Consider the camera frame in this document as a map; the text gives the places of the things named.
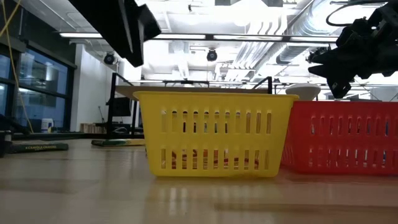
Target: wooden table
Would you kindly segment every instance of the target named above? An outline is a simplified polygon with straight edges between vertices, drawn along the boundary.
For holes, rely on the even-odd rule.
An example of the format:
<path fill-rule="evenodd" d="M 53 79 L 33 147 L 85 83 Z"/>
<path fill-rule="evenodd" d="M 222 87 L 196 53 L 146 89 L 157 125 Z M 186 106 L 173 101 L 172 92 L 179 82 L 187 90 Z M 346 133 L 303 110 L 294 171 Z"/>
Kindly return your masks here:
<path fill-rule="evenodd" d="M 156 178 L 143 147 L 0 159 L 0 223 L 397 223 L 398 178 Z"/>

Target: plastic basket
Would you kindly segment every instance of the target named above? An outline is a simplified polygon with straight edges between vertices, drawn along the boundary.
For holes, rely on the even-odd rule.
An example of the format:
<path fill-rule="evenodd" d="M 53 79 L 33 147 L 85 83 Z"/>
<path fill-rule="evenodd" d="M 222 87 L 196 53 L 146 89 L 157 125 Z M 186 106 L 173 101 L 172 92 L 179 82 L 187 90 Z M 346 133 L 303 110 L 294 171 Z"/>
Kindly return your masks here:
<path fill-rule="evenodd" d="M 398 103 L 294 103 L 282 165 L 313 174 L 398 174 Z"/>
<path fill-rule="evenodd" d="M 135 92 L 158 176 L 272 177 L 297 96 Z"/>

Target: window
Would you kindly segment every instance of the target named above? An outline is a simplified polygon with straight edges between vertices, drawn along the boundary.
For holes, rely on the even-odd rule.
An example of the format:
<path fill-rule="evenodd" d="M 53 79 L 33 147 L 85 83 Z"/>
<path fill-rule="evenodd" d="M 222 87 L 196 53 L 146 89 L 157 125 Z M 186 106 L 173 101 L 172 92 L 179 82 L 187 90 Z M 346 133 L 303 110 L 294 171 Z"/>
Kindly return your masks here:
<path fill-rule="evenodd" d="M 63 128 L 63 119 L 65 115 L 64 98 L 24 88 L 19 88 L 19 93 L 22 95 L 26 113 L 35 133 L 41 132 L 43 118 L 51 118 L 54 121 L 54 127 Z M 16 119 L 18 123 L 28 127 L 21 101 L 17 100 L 16 104 Z"/>
<path fill-rule="evenodd" d="M 6 113 L 7 85 L 0 84 L 0 114 Z"/>
<path fill-rule="evenodd" d="M 33 50 L 21 55 L 19 83 L 66 94 L 68 68 Z"/>
<path fill-rule="evenodd" d="M 9 57 L 0 55 L 0 78 L 9 78 L 11 60 Z"/>

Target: black cable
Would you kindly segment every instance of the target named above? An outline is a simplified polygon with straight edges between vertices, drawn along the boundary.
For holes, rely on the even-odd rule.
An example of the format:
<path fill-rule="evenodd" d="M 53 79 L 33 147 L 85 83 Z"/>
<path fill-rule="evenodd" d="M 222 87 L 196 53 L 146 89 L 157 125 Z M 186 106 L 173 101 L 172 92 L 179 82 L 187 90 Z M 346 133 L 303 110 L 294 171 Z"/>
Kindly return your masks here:
<path fill-rule="evenodd" d="M 335 24 L 335 23 L 330 22 L 329 19 L 334 13 L 336 13 L 344 8 L 350 7 L 350 6 L 359 6 L 359 5 L 363 5 L 363 4 L 374 4 L 374 3 L 384 3 L 384 2 L 388 2 L 388 1 L 386 1 L 386 0 L 363 0 L 363 1 L 355 1 L 355 2 L 345 4 L 344 6 L 339 7 L 338 9 L 334 10 L 331 14 L 329 14 L 329 16 L 326 17 L 326 23 L 329 26 L 335 26 L 335 27 L 350 26 L 351 24 Z"/>

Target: security camera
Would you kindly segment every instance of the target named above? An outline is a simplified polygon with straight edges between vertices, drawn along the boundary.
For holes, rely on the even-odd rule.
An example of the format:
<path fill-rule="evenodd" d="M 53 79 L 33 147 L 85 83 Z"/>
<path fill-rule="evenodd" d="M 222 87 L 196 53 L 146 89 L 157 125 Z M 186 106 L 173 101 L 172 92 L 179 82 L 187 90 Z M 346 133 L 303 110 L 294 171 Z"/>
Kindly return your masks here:
<path fill-rule="evenodd" d="M 107 65 L 114 65 L 118 62 L 118 58 L 114 55 L 114 52 L 108 52 L 106 53 L 106 56 L 104 58 L 104 63 Z"/>
<path fill-rule="evenodd" d="M 207 53 L 207 61 L 214 62 L 215 60 L 217 60 L 216 50 L 210 49 L 209 52 Z"/>

